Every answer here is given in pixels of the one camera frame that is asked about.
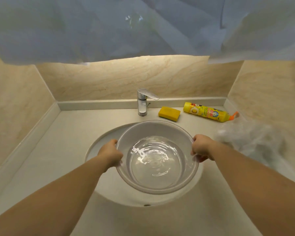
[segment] yellow bottle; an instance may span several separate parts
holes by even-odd
[[[210,118],[219,122],[226,122],[233,120],[235,115],[238,112],[235,112],[232,116],[230,116],[227,112],[218,110],[216,108],[209,108],[206,106],[198,105],[195,103],[185,103],[184,111],[186,113],[191,113],[195,115],[199,115],[201,117]]]

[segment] beige tile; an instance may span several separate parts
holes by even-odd
[[[226,97],[242,62],[208,65],[208,56],[142,56],[90,63],[45,63],[39,72],[59,101],[134,99],[138,88],[162,98]]]
[[[295,167],[295,62],[245,61],[229,98],[248,117],[283,130]]]
[[[54,101],[34,65],[0,59],[0,165]]]

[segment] white basin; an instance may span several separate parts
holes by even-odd
[[[86,154],[86,161],[97,156],[99,149],[110,139],[119,139],[122,133],[132,124],[115,128],[98,138],[89,148]],[[126,206],[156,206],[162,205],[177,199],[191,190],[199,181],[203,166],[199,164],[198,170],[193,179],[182,189],[173,193],[163,195],[153,195],[143,193],[129,186],[118,174],[115,167],[104,173],[98,181],[95,191],[105,198]]]

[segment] yellow sponge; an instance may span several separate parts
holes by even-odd
[[[162,107],[158,112],[158,116],[161,118],[167,118],[169,120],[177,122],[180,115],[180,111],[174,108]]]

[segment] chrome faucet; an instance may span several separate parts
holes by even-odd
[[[149,92],[146,89],[138,89],[138,115],[146,116],[147,115],[147,98],[150,97],[154,100],[159,100],[155,94]]]

